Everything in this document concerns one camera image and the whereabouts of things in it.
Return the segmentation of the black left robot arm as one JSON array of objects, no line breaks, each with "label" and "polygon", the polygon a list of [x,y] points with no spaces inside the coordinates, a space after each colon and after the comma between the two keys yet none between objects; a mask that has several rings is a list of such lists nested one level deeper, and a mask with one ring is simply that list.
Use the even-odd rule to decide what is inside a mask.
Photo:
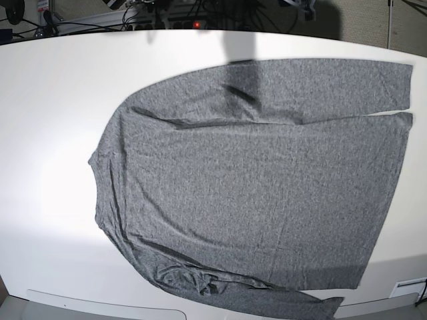
[{"label": "black left robot arm", "polygon": [[313,21],[316,19],[314,5],[316,0],[284,0],[285,3],[297,9],[300,21]]}]

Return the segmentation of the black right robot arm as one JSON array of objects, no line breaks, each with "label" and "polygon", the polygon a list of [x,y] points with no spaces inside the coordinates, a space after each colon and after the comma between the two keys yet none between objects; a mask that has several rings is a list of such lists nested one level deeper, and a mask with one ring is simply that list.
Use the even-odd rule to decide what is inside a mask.
[{"label": "black right robot arm", "polygon": [[126,3],[126,0],[103,0],[103,2],[111,9],[118,10],[123,4]]}]

